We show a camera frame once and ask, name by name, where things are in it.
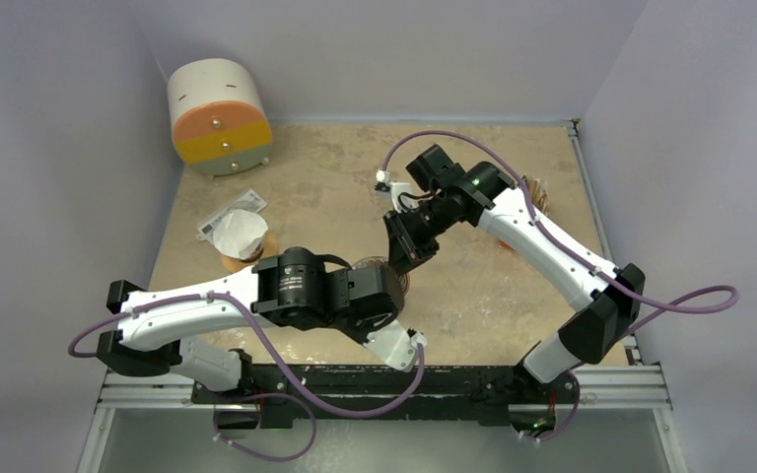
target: cable connector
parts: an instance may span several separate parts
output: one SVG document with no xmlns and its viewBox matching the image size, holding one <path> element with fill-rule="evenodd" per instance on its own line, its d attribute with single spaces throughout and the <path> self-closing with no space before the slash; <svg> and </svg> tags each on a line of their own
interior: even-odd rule
<svg viewBox="0 0 757 473">
<path fill-rule="evenodd" d="M 428 339 L 425 338 L 425 335 L 422 334 L 422 332 L 416 332 L 410 337 L 410 346 L 413 348 L 419 348 L 419 345 L 422 345 L 422 347 L 428 346 Z"/>
<path fill-rule="evenodd" d="M 377 170 L 376 171 L 376 182 L 381 182 L 383 184 L 390 184 L 390 172 L 386 170 Z"/>
</svg>

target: black motor joint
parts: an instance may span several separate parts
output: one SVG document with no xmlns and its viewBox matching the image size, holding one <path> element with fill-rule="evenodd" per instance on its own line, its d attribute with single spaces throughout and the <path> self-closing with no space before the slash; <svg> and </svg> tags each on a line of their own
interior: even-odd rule
<svg viewBox="0 0 757 473">
<path fill-rule="evenodd" d="M 384 214 L 389 238 L 389 265 L 405 274 L 428 261 L 440 249 L 436 237 L 457 222 L 476 227 L 484 210 L 515 182 L 491 163 L 481 162 L 469 171 L 448 157 L 438 145 L 419 155 L 406 167 L 430 198 L 419 201 L 411 212 Z"/>
<path fill-rule="evenodd" d="M 342 269 L 326 271 L 331 262 Z M 352 269 L 340 257 L 302 247 L 264 258 L 252 270 L 259 278 L 251 310 L 281 327 L 335 328 L 358 343 L 392 322 L 402 308 L 398 276 L 384 265 Z"/>
</svg>

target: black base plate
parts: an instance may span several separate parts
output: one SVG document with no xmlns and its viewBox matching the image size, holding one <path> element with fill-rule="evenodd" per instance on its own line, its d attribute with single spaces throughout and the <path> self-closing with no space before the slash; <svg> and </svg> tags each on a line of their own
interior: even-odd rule
<svg viewBox="0 0 757 473">
<path fill-rule="evenodd" d="M 359 411 L 386 404 L 404 391 L 414 376 L 413 372 L 373 365 L 290 365 L 290 368 L 297 377 L 306 380 L 306 388 L 324 401 Z M 253 365 L 252 370 L 253 392 L 284 392 L 303 398 L 276 365 Z M 562 374 L 542 390 L 519 389 L 513 383 L 513 367 L 509 366 L 426 367 L 413 396 L 396 409 L 372 420 L 476 421 L 483 426 L 513 426 L 522 430 L 522 419 L 526 416 L 511 415 L 509 406 L 541 405 L 544 406 L 543 415 L 552 390 L 556 391 L 557 402 L 572 403 L 574 393 L 565 386 L 568 381 L 568 376 Z M 195 387 L 191 401 L 195 404 L 240 404 L 247 395 L 246 389 L 214 393 Z M 318 419 L 338 419 L 308 404 Z M 265 399 L 258 422 L 263 429 L 288 429 L 295 419 L 307 417 L 307 413 L 295 403 Z M 244 425 L 222 427 L 245 428 Z"/>
</svg>

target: label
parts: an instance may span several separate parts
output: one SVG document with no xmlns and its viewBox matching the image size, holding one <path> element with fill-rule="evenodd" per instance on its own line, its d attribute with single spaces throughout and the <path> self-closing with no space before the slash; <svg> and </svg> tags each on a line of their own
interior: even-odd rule
<svg viewBox="0 0 757 473">
<path fill-rule="evenodd" d="M 295 275 L 295 276 L 283 276 L 280 278 L 280 291 L 291 291 L 293 289 L 302 289 L 303 288 L 303 276 L 301 275 Z"/>
<path fill-rule="evenodd" d="M 208 218 L 199 222 L 196 226 L 198 231 L 196 239 L 206 239 L 213 243 L 213 232 L 219 227 L 222 218 L 228 215 L 229 212 L 241 209 L 258 214 L 266 205 L 268 205 L 268 203 L 262 200 L 262 197 L 260 197 L 259 194 L 254 192 L 253 189 L 249 189 L 221 209 L 211 214 Z"/>
</svg>

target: yellow stripe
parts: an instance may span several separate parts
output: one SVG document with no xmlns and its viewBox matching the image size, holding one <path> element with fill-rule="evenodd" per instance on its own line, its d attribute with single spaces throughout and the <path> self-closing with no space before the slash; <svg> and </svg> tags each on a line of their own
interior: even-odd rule
<svg viewBox="0 0 757 473">
<path fill-rule="evenodd" d="M 223 148 L 224 143 L 230 145 L 228 150 Z M 239 128 L 179 141 L 175 143 L 175 150 L 187 163 L 194 164 L 241 153 L 270 143 L 271 127 L 268 126 L 268 121 L 262 120 Z"/>
</svg>

